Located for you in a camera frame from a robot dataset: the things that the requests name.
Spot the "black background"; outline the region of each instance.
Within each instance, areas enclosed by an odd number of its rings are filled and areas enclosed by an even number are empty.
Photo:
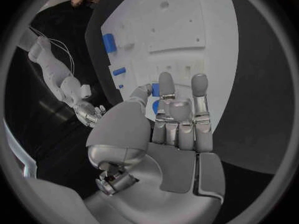
[[[17,15],[16,11],[24,0],[0,0],[1,5],[1,33],[4,32],[4,28],[7,26],[14,16]],[[281,7],[286,12],[289,19],[294,24],[296,29],[299,28],[297,21],[299,11],[299,0],[277,0]],[[22,204],[14,196],[13,191],[7,185],[6,180],[1,173],[0,180],[1,187],[1,218],[10,223],[35,223],[34,218],[25,210]],[[298,201],[298,187],[299,187],[299,175],[297,174],[291,187],[282,198],[281,202],[276,206],[272,213],[262,222],[263,224],[269,224],[279,222],[283,220],[287,223],[296,223],[299,220],[297,214],[297,201]]]

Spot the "wire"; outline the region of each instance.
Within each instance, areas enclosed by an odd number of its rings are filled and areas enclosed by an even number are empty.
[[[71,53],[70,53],[69,49],[67,48],[67,46],[66,46],[62,41],[59,41],[59,40],[56,40],[56,39],[53,39],[53,38],[48,38],[45,34],[43,34],[42,32],[40,32],[39,30],[35,29],[35,28],[32,27],[32,26],[29,26],[29,28],[30,28],[32,31],[34,31],[37,35],[47,38],[47,39],[50,41],[51,44],[53,44],[53,45],[55,45],[56,47],[60,48],[61,50],[65,51],[65,52],[69,55],[69,58],[70,58],[70,64],[71,64],[71,65],[70,65],[70,71],[71,71],[71,74],[72,74],[72,76],[73,76],[74,73],[75,73],[75,62],[74,62],[74,58],[73,58],[73,56],[71,55]]]

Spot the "blue block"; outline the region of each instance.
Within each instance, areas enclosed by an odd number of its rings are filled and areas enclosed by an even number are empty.
[[[159,100],[155,101],[155,102],[152,104],[152,110],[153,110],[154,114],[157,114],[157,113],[158,113],[158,108],[159,108]]]
[[[153,97],[159,97],[160,96],[160,85],[159,83],[152,83],[151,85],[152,88],[152,96]]]
[[[115,52],[117,50],[113,34],[106,34],[103,36],[104,45],[107,53]]]
[[[112,73],[113,73],[114,76],[118,76],[118,75],[123,74],[125,72],[126,72],[126,69],[125,69],[125,67],[123,67],[123,68],[119,68],[117,70],[114,70]]]

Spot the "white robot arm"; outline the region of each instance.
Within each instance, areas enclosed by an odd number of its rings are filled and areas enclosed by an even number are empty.
[[[55,97],[73,108],[78,119],[85,126],[94,127],[105,113],[105,108],[103,106],[95,108],[84,101],[91,96],[90,86],[81,85],[68,67],[55,58],[51,51],[50,40],[37,36],[27,29],[21,38],[19,47],[28,51],[29,59],[41,66],[43,79]]]

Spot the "gray fingertip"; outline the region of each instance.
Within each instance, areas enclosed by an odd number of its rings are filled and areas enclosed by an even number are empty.
[[[169,104],[169,113],[175,121],[186,121],[191,119],[191,103],[189,100],[172,102]]]
[[[208,78],[205,74],[197,74],[191,80],[192,93],[195,97],[205,96],[208,89]]]
[[[168,72],[162,72],[159,76],[160,96],[172,95],[175,92],[172,76]]]

